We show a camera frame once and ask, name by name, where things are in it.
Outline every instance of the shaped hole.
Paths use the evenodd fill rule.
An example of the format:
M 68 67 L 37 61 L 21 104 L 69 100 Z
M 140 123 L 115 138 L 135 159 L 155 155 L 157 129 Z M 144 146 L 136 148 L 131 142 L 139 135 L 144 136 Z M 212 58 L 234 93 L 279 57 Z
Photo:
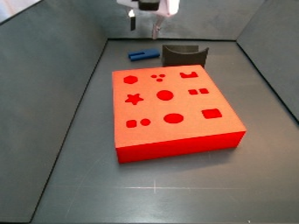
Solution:
M 183 115 L 180 114 L 168 114 L 164 116 L 164 121 L 167 123 L 180 123 L 183 121 Z
M 127 83 L 127 84 L 135 84 L 136 82 L 137 82 L 137 78 L 133 75 L 128 75 L 124 78 L 124 83 Z
M 189 92 L 189 95 L 196 95 L 197 94 L 197 90 L 196 89 L 189 89 L 188 92 Z
M 161 101 L 169 101 L 173 98 L 173 93 L 168 90 L 161 90 L 161 91 L 157 92 L 156 97 Z
M 216 108 L 204 109 L 201 111 L 201 114 L 203 114 L 205 119 L 222 117 L 222 113 L 220 113 L 220 111 Z
M 132 104 L 136 105 L 140 101 L 144 100 L 139 95 L 140 94 L 128 94 L 125 102 L 132 102 Z
M 195 72 L 191 72 L 189 74 L 187 73 L 180 73 L 180 76 L 183 79 L 188 79 L 188 78 L 196 78 L 199 77 L 199 75 Z
M 151 121 L 148 119 L 143 119 L 140 121 L 140 123 L 141 123 L 143 126 L 148 126 L 151 124 Z
M 136 127 L 136 120 L 129 120 L 125 122 L 125 126 L 131 129 Z
M 207 88 L 200 88 L 200 93 L 201 93 L 203 95 L 205 95 L 208 92 L 209 92 L 209 90 L 208 90 Z

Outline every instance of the star-shaped hole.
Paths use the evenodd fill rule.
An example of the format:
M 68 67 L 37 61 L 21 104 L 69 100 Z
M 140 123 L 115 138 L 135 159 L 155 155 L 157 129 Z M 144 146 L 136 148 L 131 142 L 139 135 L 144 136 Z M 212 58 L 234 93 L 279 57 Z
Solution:
M 140 94 L 128 94 L 127 95 L 125 102 L 132 102 L 132 104 L 136 105 L 140 101 L 144 100 L 143 98 L 140 98 L 139 95 Z

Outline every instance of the square hole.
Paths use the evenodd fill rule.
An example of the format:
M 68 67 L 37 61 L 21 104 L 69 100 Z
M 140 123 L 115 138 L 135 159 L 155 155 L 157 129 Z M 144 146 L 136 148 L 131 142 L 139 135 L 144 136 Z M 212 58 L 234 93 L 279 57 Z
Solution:
M 196 95 L 197 94 L 197 90 L 196 89 L 189 89 L 188 92 L 189 92 L 189 95 Z
M 220 111 L 216 108 L 204 109 L 201 111 L 201 114 L 203 114 L 205 119 L 222 117 L 222 113 L 220 113 Z

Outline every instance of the gray table surface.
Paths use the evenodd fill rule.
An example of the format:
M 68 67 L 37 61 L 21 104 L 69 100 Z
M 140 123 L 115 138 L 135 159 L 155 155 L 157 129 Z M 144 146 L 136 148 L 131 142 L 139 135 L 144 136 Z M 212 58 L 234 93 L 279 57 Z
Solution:
M 159 67 L 127 52 L 209 47 L 205 69 L 247 126 L 239 147 L 119 164 L 111 73 Z M 235 42 L 109 40 L 33 223 L 299 222 L 299 130 Z

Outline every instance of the black shape block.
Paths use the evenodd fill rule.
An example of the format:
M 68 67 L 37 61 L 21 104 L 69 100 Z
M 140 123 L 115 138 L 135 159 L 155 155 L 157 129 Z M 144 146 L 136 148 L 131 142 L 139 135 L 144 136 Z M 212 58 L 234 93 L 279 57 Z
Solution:
M 197 45 L 163 45 L 163 66 L 205 65 L 209 48 L 199 52 Z
M 160 0 L 139 0 L 137 6 L 140 11 L 157 11 Z

